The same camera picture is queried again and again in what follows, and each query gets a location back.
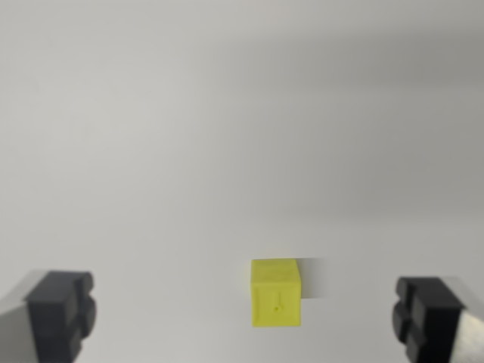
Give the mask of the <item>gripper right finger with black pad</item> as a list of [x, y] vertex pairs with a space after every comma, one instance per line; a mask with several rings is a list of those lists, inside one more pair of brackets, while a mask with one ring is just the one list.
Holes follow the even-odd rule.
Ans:
[[400, 277], [392, 328], [412, 363], [483, 361], [483, 300], [459, 278]]

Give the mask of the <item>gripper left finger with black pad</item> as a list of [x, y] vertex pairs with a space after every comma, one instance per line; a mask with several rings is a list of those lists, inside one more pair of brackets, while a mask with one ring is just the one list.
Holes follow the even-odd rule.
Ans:
[[95, 326], [89, 271], [33, 270], [1, 296], [2, 362], [74, 362]]

